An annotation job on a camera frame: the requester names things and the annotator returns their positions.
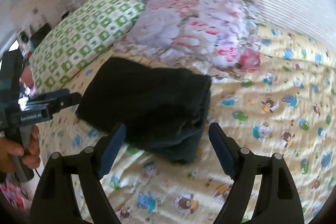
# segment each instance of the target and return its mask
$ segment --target cable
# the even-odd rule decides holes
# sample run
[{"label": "cable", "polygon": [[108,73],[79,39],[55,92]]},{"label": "cable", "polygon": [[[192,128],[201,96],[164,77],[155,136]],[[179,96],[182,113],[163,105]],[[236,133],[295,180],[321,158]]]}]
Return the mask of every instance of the cable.
[{"label": "cable", "polygon": [[36,174],[39,176],[39,178],[41,178],[39,172],[38,172],[36,169],[35,169],[35,172],[36,172]]}]

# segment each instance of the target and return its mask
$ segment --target pink fabric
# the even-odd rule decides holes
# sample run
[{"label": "pink fabric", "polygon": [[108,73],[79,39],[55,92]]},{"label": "pink fabric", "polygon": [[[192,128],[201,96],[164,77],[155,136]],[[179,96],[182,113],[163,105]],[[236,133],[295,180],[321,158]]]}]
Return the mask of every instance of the pink fabric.
[{"label": "pink fabric", "polygon": [[30,66],[25,67],[21,74],[21,81],[26,84],[27,87],[32,89],[34,87],[34,81],[32,77],[32,72],[30,70]]}]

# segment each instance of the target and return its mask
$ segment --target cartoon animal print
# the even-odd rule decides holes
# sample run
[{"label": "cartoon animal print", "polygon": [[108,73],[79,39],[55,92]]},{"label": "cartoon animal print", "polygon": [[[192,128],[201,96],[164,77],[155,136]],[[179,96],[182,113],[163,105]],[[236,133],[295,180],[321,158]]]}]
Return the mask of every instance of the cartoon animal print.
[{"label": "cartoon animal print", "polygon": [[272,138],[272,129],[269,126],[268,122],[264,122],[261,126],[260,122],[257,121],[254,128],[252,129],[253,137],[256,138],[259,142],[263,142],[263,139]]},{"label": "cartoon animal print", "polygon": [[86,76],[89,76],[92,72],[93,72],[93,70],[92,70],[92,69],[89,69],[88,71],[86,71],[85,75],[86,75]]},{"label": "cartoon animal print", "polygon": [[301,174],[306,175],[309,173],[309,162],[307,159],[303,159],[300,163]]},{"label": "cartoon animal print", "polygon": [[236,120],[239,121],[239,123],[243,123],[245,121],[247,121],[248,119],[248,115],[246,115],[244,112],[242,111],[235,111],[232,112],[232,117]]},{"label": "cartoon animal print", "polygon": [[74,119],[73,119],[73,126],[75,125],[75,124],[78,124],[79,123],[79,119],[78,119],[78,117],[76,116]]},{"label": "cartoon animal print", "polygon": [[311,185],[310,192],[311,193],[317,192],[317,190],[319,189],[319,187],[321,185],[320,177],[318,176],[316,179],[313,179],[313,181],[310,183],[310,185]]},{"label": "cartoon animal print", "polygon": [[273,113],[278,108],[278,103],[271,98],[267,98],[261,101],[261,108],[266,113]]},{"label": "cartoon animal print", "polygon": [[92,128],[87,134],[88,138],[90,139],[95,138],[97,135],[98,135],[98,132],[94,128]]},{"label": "cartoon animal print", "polygon": [[330,181],[329,181],[329,183],[328,183],[328,191],[334,189],[334,187],[335,187],[335,182],[336,182],[335,178],[334,178],[334,177],[331,177],[331,179],[330,179]]},{"label": "cartoon animal print", "polygon": [[291,134],[288,129],[281,132],[280,140],[284,148],[290,148],[294,143],[295,134]]},{"label": "cartoon animal print", "polygon": [[325,123],[327,125],[330,125],[330,123],[331,123],[331,116],[330,115],[327,115],[327,118],[325,119]]},{"label": "cartoon animal print", "polygon": [[321,202],[316,203],[316,205],[315,205],[315,207],[314,207],[311,215],[313,217],[315,217],[319,213],[319,211],[321,210],[321,208],[322,208],[322,203]]},{"label": "cartoon animal print", "polygon": [[293,42],[295,41],[295,35],[293,33],[289,32],[287,35],[290,40],[292,40]]},{"label": "cartoon animal print", "polygon": [[212,224],[215,221],[215,219],[217,218],[217,215],[218,215],[217,213],[209,212],[206,224]]},{"label": "cartoon animal print", "polygon": [[241,220],[241,223],[248,222],[250,220],[249,216],[244,216],[243,219]]},{"label": "cartoon animal print", "polygon": [[320,127],[317,131],[317,135],[319,136],[319,139],[321,139],[322,141],[325,141],[326,140],[326,137],[327,137],[327,133],[326,131]]},{"label": "cartoon animal print", "polygon": [[280,31],[279,29],[272,29],[272,30],[271,30],[271,33],[272,33],[275,37],[277,37],[278,35],[281,34],[281,31]]},{"label": "cartoon animal print", "polygon": [[75,112],[76,109],[77,109],[77,107],[78,107],[78,105],[72,106],[70,110],[71,110],[72,112]]},{"label": "cartoon animal print", "polygon": [[148,213],[152,213],[155,210],[155,199],[151,193],[145,195],[143,192],[139,193],[137,207],[140,209],[148,209]]},{"label": "cartoon animal print", "polygon": [[319,90],[319,88],[317,87],[317,85],[313,85],[313,84],[311,84],[311,88],[312,88],[312,90],[313,90],[314,93],[320,93],[320,90]]},{"label": "cartoon animal print", "polygon": [[131,145],[128,145],[126,151],[128,153],[129,156],[133,156],[135,155],[137,152],[139,152],[139,148],[133,147]]},{"label": "cartoon animal print", "polygon": [[282,70],[286,71],[286,72],[292,72],[289,68],[287,68],[286,66],[282,66]]},{"label": "cartoon animal print", "polygon": [[215,201],[220,205],[224,205],[230,191],[232,188],[232,184],[221,184],[215,190]]},{"label": "cartoon animal print", "polygon": [[299,128],[308,131],[309,130],[309,124],[305,119],[300,119],[299,120]]},{"label": "cartoon animal print", "polygon": [[176,210],[182,215],[193,214],[198,209],[198,205],[194,194],[189,193],[178,195],[174,201]]},{"label": "cartoon animal print", "polygon": [[321,116],[321,109],[317,103],[313,104],[313,113],[317,118]]},{"label": "cartoon animal print", "polygon": [[266,83],[267,85],[275,85],[275,81],[277,80],[277,78],[275,77],[275,74],[273,73],[267,73],[266,75],[263,75],[263,80],[264,83]]},{"label": "cartoon animal print", "polygon": [[292,107],[296,107],[296,104],[297,104],[297,98],[296,98],[296,96],[289,95],[289,94],[286,94],[282,98],[282,101],[288,103],[288,106],[292,106]]},{"label": "cartoon animal print", "polygon": [[74,137],[72,139],[72,148],[75,149],[77,147],[80,147],[82,145],[83,139],[81,136],[76,135],[76,137]]},{"label": "cartoon animal print", "polygon": [[234,94],[228,93],[224,95],[221,103],[225,106],[233,106],[235,102],[237,101],[238,101],[238,98],[236,98]]},{"label": "cartoon animal print", "polygon": [[305,49],[302,49],[302,50],[301,50],[301,56],[302,56],[302,58],[303,58],[304,60],[307,59],[307,51],[306,51]]},{"label": "cartoon animal print", "polygon": [[296,86],[299,89],[304,89],[303,83],[298,78],[294,78],[294,86]]},{"label": "cartoon animal print", "polygon": [[330,153],[323,155],[322,159],[321,159],[321,166],[322,166],[321,169],[325,170],[325,168],[327,168],[329,166],[330,162],[331,162]]},{"label": "cartoon animal print", "polygon": [[208,177],[208,181],[206,182],[206,184],[204,185],[204,187],[209,188],[210,183],[212,182],[212,180],[213,180],[213,177]]},{"label": "cartoon animal print", "polygon": [[189,172],[189,173],[187,174],[187,180],[194,181],[196,175],[197,175],[197,171]]},{"label": "cartoon animal print", "polygon": [[129,206],[126,206],[125,204],[119,205],[114,211],[120,221],[132,217],[131,208]]},{"label": "cartoon animal print", "polygon": [[241,86],[243,88],[249,88],[252,85],[254,85],[254,82],[250,79],[243,79],[243,81],[241,82]]},{"label": "cartoon animal print", "polygon": [[111,178],[111,187],[115,190],[119,190],[121,187],[121,183],[120,183],[120,179],[118,179],[117,177],[113,176]]},{"label": "cartoon animal print", "polygon": [[159,175],[160,173],[158,172],[156,166],[154,165],[154,161],[150,161],[148,163],[145,163],[143,165],[143,176],[145,178],[153,178],[157,175]]},{"label": "cartoon animal print", "polygon": [[315,54],[315,63],[320,64],[322,62],[322,55]]},{"label": "cartoon animal print", "polygon": [[269,46],[272,44],[271,40],[269,40],[269,39],[262,39],[261,42],[262,42],[266,47],[269,47]]},{"label": "cartoon animal print", "polygon": [[292,57],[294,56],[293,51],[291,49],[288,49],[288,48],[285,49],[284,51],[285,51],[285,54],[284,54],[283,58],[286,59],[286,60],[291,60]]}]

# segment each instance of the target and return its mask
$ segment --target black handle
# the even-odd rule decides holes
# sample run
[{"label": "black handle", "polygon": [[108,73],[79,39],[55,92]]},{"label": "black handle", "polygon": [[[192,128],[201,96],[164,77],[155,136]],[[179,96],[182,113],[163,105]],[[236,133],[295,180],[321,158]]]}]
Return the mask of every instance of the black handle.
[{"label": "black handle", "polygon": [[[8,140],[15,141],[23,146],[24,149],[27,148],[30,140],[30,134],[31,134],[31,128],[32,126],[27,126],[24,128],[6,128],[4,130],[5,137]],[[26,165],[22,162],[21,156],[14,156],[11,155],[11,159],[14,162],[14,165],[16,167],[16,173],[19,177],[20,182],[24,183],[29,180],[31,180],[34,177],[34,171],[30,168],[28,168]]]}]

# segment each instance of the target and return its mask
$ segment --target blue gripper pad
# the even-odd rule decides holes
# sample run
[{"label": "blue gripper pad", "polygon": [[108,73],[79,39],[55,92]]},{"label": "blue gripper pad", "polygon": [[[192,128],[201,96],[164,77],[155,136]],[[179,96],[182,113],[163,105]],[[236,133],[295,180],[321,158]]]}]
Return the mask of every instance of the blue gripper pad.
[{"label": "blue gripper pad", "polygon": [[117,157],[122,143],[125,141],[126,137],[126,127],[122,123],[116,133],[113,135],[110,143],[107,145],[104,153],[100,157],[100,169],[97,172],[98,178],[102,179],[103,176],[107,175]]},{"label": "blue gripper pad", "polygon": [[220,128],[219,124],[213,123],[210,125],[209,140],[212,144],[212,147],[216,152],[219,163],[221,164],[224,173],[230,176],[232,180],[234,180],[236,176],[236,172],[234,169],[234,159],[223,140],[223,138],[228,137],[226,137],[225,135],[222,137],[221,133],[224,135],[224,132]]}]

